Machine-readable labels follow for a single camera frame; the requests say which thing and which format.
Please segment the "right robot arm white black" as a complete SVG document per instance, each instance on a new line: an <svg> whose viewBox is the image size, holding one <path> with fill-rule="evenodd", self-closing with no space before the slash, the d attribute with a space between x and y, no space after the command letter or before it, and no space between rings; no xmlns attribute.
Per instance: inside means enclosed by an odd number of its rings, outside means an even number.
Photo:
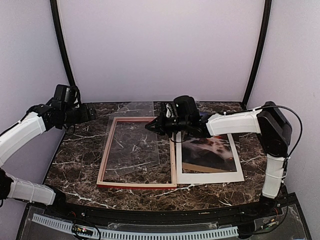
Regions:
<svg viewBox="0 0 320 240"><path fill-rule="evenodd" d="M188 95L168 103L160 115L145 125L145 129L160 136L186 132L196 138L225 134L255 133L267 157L264 199L255 205L255 213L266 217L275 208L272 199L278 196L289 158L292 126L272 101L263 106L239 112L201 115L195 100Z"/></svg>

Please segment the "brown cardboard backing board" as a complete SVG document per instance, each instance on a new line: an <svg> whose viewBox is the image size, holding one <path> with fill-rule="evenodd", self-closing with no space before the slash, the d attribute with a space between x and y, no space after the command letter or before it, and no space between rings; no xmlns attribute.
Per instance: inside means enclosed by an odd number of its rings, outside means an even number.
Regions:
<svg viewBox="0 0 320 240"><path fill-rule="evenodd" d="M190 163L182 163L182 168L184 170L190 170L190 171L196 171L200 173L225 173L226 170L213 168L213 167L207 167L207 166L201 166L201 165L195 165Z"/></svg>

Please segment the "clear acrylic sheet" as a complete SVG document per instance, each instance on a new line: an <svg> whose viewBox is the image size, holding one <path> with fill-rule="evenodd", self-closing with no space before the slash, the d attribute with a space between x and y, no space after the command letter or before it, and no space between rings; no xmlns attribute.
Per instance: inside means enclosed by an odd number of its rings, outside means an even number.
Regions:
<svg viewBox="0 0 320 240"><path fill-rule="evenodd" d="M157 135L145 129L155 118L154 103L130 102L109 116L101 160L102 181L149 170L160 162Z"/></svg>

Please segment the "wooden picture frame red edge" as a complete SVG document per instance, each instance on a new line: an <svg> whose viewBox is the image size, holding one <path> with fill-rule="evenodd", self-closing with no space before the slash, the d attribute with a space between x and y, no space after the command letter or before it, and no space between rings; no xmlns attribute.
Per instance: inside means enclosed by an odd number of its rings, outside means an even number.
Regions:
<svg viewBox="0 0 320 240"><path fill-rule="evenodd" d="M116 189L175 189L177 187L177 172L176 172L176 153L175 144L169 141L170 145L170 177L171 183L123 183L123 182L106 182L104 176L107 167L108 156L112 146L112 140L116 131L116 125L120 123L149 123L153 121L155 116L116 116L112 120L109 135L105 144L103 157L99 167L96 185L99 187L116 188Z"/></svg>

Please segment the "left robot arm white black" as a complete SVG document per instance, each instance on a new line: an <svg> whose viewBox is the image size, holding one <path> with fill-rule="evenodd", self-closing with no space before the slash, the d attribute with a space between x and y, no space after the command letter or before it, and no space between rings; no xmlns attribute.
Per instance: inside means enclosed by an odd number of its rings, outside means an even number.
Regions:
<svg viewBox="0 0 320 240"><path fill-rule="evenodd" d="M96 119L96 110L90 103L54 107L47 104L34 105L25 116L8 130L0 134L0 165L24 145L52 128L63 129ZM17 178L0 170L0 200L16 199L30 203L50 206L60 218L67 218L71 213L70 206L62 199L63 193L47 186Z"/></svg>

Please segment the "white mat board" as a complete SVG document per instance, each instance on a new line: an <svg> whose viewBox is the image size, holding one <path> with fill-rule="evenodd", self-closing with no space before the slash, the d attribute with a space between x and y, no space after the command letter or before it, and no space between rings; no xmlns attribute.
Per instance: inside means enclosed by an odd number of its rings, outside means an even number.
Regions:
<svg viewBox="0 0 320 240"><path fill-rule="evenodd" d="M227 134L233 157L236 164L236 172L219 173L183 173L182 171L182 134L179 133L176 139L176 176L178 184L220 184L243 182L244 175L238 155L239 137Z"/></svg>

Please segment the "landscape sunset photo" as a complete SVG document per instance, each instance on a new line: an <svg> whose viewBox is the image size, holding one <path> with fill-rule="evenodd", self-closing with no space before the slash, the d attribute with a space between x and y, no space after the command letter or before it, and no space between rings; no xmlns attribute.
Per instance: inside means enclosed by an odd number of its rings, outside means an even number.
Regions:
<svg viewBox="0 0 320 240"><path fill-rule="evenodd" d="M228 136L196 138L183 135L181 144L182 163L236 172L236 162ZM182 168L183 173L203 173Z"/></svg>

